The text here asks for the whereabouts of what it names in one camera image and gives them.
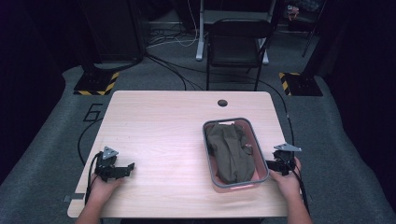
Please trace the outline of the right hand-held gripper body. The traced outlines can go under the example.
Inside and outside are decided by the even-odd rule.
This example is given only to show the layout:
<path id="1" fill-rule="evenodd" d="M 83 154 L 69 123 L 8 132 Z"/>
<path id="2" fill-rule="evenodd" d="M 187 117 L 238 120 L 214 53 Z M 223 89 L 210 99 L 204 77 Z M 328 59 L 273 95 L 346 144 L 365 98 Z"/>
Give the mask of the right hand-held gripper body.
<path id="1" fill-rule="evenodd" d="M 275 161 L 279 163 L 279 172 L 282 175 L 287 175 L 290 171 L 293 171 L 296 166 L 294 159 L 295 152 L 301 152 L 300 147 L 284 143 L 275 146 L 276 151 L 273 153 Z"/>

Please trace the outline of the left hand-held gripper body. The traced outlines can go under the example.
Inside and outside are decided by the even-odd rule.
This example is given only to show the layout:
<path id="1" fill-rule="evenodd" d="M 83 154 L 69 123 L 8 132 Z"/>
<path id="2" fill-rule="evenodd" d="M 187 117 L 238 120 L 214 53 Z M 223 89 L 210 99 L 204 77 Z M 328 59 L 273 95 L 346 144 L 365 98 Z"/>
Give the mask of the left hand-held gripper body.
<path id="1" fill-rule="evenodd" d="M 103 151 L 99 152 L 99 158 L 97 159 L 94 172 L 99 175 L 103 181 L 107 182 L 107 178 L 112 175 L 123 174 L 124 169 L 115 166 L 118 154 L 118 151 L 110 147 L 105 147 Z"/>

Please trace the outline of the pink basket with grey rim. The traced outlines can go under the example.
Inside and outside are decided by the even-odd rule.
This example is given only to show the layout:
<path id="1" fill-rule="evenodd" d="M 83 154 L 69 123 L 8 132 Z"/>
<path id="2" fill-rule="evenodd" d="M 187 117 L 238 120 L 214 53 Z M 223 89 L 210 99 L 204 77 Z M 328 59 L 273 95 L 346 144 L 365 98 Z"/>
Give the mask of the pink basket with grey rim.
<path id="1" fill-rule="evenodd" d="M 205 137 L 205 130 L 208 127 L 213 126 L 215 123 L 237 124 L 243 128 L 244 133 L 247 137 L 247 142 L 253 148 L 253 158 L 254 158 L 254 162 L 255 162 L 255 171 L 254 171 L 253 177 L 249 181 L 242 182 L 242 183 L 236 183 L 236 184 L 225 184 L 219 179 L 218 166 L 217 166 L 215 157 L 209 152 L 209 146 L 208 146 L 208 143 L 206 142 L 206 137 Z M 267 163 L 263 156 L 263 153 L 262 153 L 259 141 L 256 137 L 256 134 L 254 133 L 254 129 L 248 119 L 234 118 L 234 119 L 220 119 L 220 120 L 207 121 L 203 125 L 203 136 L 204 136 L 204 143 L 205 143 L 205 148 L 206 148 L 206 156 L 207 156 L 207 160 L 208 160 L 209 172 L 210 172 L 211 179 L 212 179 L 212 186 L 216 192 L 225 193 L 225 192 L 232 192 L 232 191 L 237 191 L 237 190 L 241 190 L 241 189 L 257 188 L 260 185 L 260 183 L 264 182 L 268 178 L 269 172 L 268 172 Z"/>

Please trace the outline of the olive green cloth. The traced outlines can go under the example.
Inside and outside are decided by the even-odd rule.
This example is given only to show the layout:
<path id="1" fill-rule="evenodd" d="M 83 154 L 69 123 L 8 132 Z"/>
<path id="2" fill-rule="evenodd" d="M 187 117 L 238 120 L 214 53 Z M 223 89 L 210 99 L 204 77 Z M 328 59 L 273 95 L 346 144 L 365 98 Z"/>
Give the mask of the olive green cloth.
<path id="1" fill-rule="evenodd" d="M 215 123 L 205 130 L 205 137 L 223 183 L 242 183 L 253 177 L 253 148 L 240 125 Z"/>

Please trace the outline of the person's left hand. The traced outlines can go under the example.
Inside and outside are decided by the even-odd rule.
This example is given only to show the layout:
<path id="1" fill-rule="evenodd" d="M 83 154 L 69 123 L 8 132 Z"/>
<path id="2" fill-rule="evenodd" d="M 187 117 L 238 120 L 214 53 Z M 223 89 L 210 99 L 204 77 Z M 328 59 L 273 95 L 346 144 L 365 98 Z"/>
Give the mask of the person's left hand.
<path id="1" fill-rule="evenodd" d="M 93 174 L 91 182 L 91 193 L 88 202 L 105 204 L 110 199 L 114 190 L 118 188 L 122 182 L 123 179 L 119 178 L 107 183 L 103 181 L 100 176 Z"/>

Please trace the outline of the person's right hand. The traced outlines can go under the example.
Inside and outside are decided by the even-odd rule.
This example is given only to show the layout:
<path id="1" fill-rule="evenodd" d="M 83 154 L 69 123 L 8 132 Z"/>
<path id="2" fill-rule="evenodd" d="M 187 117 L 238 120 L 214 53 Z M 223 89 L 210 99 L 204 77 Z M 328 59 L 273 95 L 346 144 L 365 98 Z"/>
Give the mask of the person's right hand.
<path id="1" fill-rule="evenodd" d="M 282 195 L 285 197 L 286 201 L 289 203 L 291 201 L 300 200 L 300 168 L 301 163 L 297 157 L 294 158 L 296 167 L 293 173 L 289 175 L 280 175 L 279 173 L 271 170 L 270 176 L 277 183 Z"/>

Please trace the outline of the grey tape strip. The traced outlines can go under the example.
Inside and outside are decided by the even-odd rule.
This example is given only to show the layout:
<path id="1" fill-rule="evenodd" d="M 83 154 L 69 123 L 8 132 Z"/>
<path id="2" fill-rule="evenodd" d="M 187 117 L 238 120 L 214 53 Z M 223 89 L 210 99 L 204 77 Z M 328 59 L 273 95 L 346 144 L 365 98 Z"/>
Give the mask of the grey tape strip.
<path id="1" fill-rule="evenodd" d="M 63 202 L 71 203 L 73 200 L 84 200 L 85 193 L 73 193 L 71 195 L 65 195 Z"/>

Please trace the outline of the black stand base hazard tape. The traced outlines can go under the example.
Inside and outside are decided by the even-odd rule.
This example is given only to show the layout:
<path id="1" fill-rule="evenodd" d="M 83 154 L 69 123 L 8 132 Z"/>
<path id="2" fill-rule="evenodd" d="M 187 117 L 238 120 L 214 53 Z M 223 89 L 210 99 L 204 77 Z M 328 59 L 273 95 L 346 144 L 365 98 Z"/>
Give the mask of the black stand base hazard tape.
<path id="1" fill-rule="evenodd" d="M 299 73 L 279 73 L 279 77 L 288 96 L 322 96 L 313 77 L 304 77 Z"/>
<path id="2" fill-rule="evenodd" d="M 74 88 L 78 95 L 108 95 L 115 86 L 119 73 L 84 74 Z"/>

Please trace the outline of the black stand pole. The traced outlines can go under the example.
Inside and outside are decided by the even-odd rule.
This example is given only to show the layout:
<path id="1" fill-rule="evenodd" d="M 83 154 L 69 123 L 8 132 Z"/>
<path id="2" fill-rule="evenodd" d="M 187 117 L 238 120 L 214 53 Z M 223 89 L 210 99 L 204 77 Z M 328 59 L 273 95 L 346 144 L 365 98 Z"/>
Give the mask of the black stand pole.
<path id="1" fill-rule="evenodd" d="M 324 64 L 325 58 L 329 54 L 332 42 L 337 32 L 337 23 L 340 19 L 340 6 L 342 0 L 328 0 L 320 22 L 320 37 L 309 61 L 307 62 L 302 76 L 313 78 Z"/>
<path id="2" fill-rule="evenodd" d="M 92 35 L 90 26 L 88 24 L 84 7 L 82 5 L 82 0 L 76 0 L 78 3 L 78 8 L 80 10 L 80 37 L 81 37 L 81 47 L 80 47 L 80 62 L 83 70 L 90 76 L 95 76 L 95 65 L 94 58 L 92 57 Z"/>

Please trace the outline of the black folding chair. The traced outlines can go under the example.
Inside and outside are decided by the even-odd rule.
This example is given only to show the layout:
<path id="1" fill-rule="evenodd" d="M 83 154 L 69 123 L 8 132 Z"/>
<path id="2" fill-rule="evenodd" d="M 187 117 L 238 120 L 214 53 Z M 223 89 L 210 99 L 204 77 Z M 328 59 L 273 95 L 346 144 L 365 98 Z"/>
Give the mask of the black folding chair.
<path id="1" fill-rule="evenodd" d="M 266 43 L 260 39 L 273 33 L 269 21 L 260 19 L 222 19 L 215 21 L 208 32 L 206 57 L 206 89 L 210 85 L 211 67 L 255 68 L 257 70 L 254 90 L 262 72 L 262 60 Z"/>

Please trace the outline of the black cabinet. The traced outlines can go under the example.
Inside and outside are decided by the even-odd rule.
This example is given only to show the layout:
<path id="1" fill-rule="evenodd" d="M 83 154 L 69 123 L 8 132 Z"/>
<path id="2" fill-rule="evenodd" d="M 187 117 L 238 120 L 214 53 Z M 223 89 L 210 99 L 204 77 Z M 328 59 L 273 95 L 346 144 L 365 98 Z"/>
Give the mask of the black cabinet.
<path id="1" fill-rule="evenodd" d="M 102 62 L 141 62 L 147 20 L 139 0 L 80 0 Z"/>

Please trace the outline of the white desk frame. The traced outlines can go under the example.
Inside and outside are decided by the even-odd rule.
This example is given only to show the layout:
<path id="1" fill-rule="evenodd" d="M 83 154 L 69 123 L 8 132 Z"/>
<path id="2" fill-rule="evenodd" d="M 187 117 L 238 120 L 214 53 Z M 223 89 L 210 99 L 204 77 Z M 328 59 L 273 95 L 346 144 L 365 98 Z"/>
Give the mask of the white desk frame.
<path id="1" fill-rule="evenodd" d="M 269 9 L 266 12 L 247 12 L 229 10 L 205 9 L 205 0 L 200 0 L 199 9 L 199 38 L 195 59 L 200 62 L 204 57 L 205 48 L 205 25 L 212 24 L 222 19 L 264 19 L 271 21 L 274 15 L 277 0 L 270 0 Z"/>

